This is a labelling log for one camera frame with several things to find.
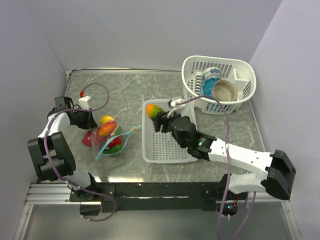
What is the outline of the clear zip top bag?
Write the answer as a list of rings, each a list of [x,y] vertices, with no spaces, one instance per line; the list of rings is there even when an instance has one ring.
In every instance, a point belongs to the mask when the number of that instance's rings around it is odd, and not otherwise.
[[[90,129],[83,136],[81,143],[91,148],[95,160],[114,156],[125,149],[135,129],[136,126],[133,126],[126,130],[113,116],[104,115],[100,119],[100,125]]]

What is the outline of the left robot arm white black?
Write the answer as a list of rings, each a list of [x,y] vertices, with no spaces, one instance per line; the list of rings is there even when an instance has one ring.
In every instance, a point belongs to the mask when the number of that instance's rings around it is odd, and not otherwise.
[[[74,104],[70,97],[56,97],[55,107],[47,115],[47,124],[42,133],[27,142],[27,148],[40,181],[59,180],[52,165],[59,175],[67,181],[71,192],[82,201],[95,201],[100,189],[94,177],[81,170],[76,170],[76,161],[64,137],[69,126],[83,130],[92,130],[97,123],[91,112],[90,97],[81,97]]]

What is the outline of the orange green fake mango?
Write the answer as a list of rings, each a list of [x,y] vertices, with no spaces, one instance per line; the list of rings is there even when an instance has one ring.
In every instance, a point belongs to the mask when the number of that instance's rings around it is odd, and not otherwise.
[[[165,111],[156,104],[148,104],[145,108],[146,114],[150,119],[153,119],[157,116],[158,113],[164,113]]]

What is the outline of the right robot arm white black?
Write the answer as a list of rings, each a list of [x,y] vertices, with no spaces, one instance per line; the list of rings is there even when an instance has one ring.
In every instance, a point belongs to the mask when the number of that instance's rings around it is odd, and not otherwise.
[[[230,164],[248,172],[228,174],[220,181],[219,195],[230,199],[243,192],[266,192],[287,201],[291,198],[296,168],[282,150],[273,153],[225,143],[197,130],[188,116],[158,112],[151,119],[156,132],[170,133],[181,148],[198,160]]]

